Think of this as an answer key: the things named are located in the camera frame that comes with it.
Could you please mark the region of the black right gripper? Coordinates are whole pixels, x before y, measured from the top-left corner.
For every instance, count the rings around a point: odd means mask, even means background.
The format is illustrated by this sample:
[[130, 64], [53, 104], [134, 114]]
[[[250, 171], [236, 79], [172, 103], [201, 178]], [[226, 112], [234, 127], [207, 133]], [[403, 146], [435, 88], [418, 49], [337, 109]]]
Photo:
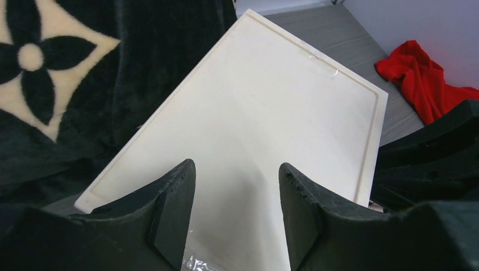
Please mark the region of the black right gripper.
[[431, 200], [478, 200], [478, 101], [381, 146], [371, 199], [389, 211]]

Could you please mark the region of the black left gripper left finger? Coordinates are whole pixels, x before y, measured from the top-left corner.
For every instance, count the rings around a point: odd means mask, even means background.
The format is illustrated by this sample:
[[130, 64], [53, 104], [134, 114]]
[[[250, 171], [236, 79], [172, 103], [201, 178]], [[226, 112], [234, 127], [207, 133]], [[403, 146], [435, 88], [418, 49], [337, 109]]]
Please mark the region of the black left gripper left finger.
[[1, 205], [2, 270], [180, 270], [195, 193], [186, 159], [89, 214]]

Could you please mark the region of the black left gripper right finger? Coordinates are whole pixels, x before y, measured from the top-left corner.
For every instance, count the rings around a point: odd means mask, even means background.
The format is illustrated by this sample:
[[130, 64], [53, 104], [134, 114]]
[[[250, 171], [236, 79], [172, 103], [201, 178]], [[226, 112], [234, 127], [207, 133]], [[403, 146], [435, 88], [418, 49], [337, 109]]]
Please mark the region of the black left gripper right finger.
[[381, 213], [279, 168], [292, 270], [477, 270], [478, 203], [426, 202]]

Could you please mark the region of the white pink drawer organizer box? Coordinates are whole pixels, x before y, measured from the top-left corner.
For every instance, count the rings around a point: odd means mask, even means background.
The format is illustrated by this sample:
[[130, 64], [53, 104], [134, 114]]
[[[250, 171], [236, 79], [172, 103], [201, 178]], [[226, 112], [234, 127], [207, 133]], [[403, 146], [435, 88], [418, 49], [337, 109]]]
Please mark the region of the white pink drawer organizer box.
[[246, 11], [76, 200], [85, 213], [185, 159], [196, 188], [185, 257], [289, 270], [278, 170], [369, 203], [387, 92]]

